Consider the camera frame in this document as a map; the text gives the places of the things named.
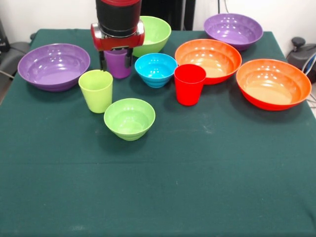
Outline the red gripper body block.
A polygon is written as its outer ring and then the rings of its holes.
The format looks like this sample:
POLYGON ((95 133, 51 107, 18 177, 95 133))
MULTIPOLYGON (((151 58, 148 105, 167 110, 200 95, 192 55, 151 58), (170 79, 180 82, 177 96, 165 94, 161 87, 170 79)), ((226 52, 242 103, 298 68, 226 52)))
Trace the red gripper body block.
POLYGON ((91 35, 95 48, 98 51, 110 51, 117 48, 135 48, 142 46, 145 39, 145 27, 139 20, 136 32, 127 37, 114 37, 101 31, 98 23, 91 24, 91 35))

